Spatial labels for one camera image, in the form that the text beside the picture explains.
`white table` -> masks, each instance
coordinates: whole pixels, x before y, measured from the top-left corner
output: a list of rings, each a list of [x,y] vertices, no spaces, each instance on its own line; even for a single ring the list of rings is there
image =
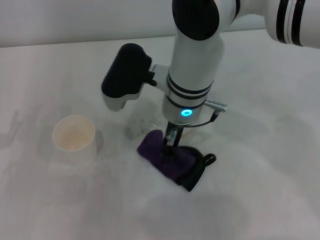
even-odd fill
[[[146,86],[113,113],[100,92],[123,44],[169,65],[173,37],[1,48],[0,239],[320,239],[320,50],[276,43],[264,30],[222,38],[209,99],[228,112],[181,140],[218,157],[192,193],[136,152],[166,127],[162,93]],[[53,167],[63,164],[53,126],[69,114],[99,130],[90,173]]]

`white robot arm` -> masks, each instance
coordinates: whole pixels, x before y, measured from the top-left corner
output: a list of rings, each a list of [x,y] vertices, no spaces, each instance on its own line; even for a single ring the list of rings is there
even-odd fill
[[[177,37],[170,67],[149,71],[151,58],[141,47],[122,47],[102,83],[109,109],[121,110],[148,83],[164,91],[163,114],[175,126],[195,122],[203,106],[224,112],[207,95],[224,54],[220,33],[244,15],[263,16],[278,42],[320,48],[319,0],[172,0],[172,14]]]

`paper cup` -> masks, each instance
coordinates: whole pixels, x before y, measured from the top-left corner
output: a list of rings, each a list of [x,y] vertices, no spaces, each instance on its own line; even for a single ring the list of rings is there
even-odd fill
[[[60,120],[53,129],[57,162],[64,164],[63,171],[81,173],[97,157],[96,127],[83,115],[70,115]]]

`white wall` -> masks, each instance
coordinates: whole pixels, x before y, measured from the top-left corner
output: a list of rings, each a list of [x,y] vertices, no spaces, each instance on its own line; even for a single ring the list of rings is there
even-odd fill
[[[172,0],[0,0],[0,47],[170,36]],[[259,16],[230,30],[264,28]]]

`purple cloth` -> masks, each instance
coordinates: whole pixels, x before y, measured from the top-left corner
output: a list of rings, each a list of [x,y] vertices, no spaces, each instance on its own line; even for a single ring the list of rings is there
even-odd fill
[[[137,151],[163,175],[176,181],[193,168],[196,163],[196,157],[189,151],[178,147],[172,148],[174,157],[163,154],[163,141],[162,131],[153,130],[145,136]]]

